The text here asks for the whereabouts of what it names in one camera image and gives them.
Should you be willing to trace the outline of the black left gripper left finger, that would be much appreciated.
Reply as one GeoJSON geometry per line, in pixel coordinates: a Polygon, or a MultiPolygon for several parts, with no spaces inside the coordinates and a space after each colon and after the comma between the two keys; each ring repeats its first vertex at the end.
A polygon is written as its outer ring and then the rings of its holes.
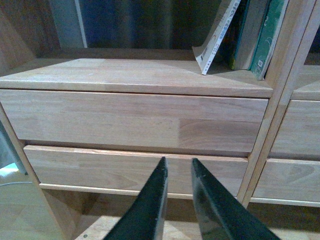
{"type": "Polygon", "coordinates": [[[168,202],[168,161],[163,156],[128,211],[105,240],[161,240],[168,202]]]}

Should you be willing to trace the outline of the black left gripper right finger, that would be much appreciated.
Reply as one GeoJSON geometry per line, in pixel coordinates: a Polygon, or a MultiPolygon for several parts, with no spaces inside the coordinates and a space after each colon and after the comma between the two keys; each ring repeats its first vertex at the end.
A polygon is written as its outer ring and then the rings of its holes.
{"type": "Polygon", "coordinates": [[[203,240],[278,240],[197,159],[191,163],[193,205],[203,240]]]}

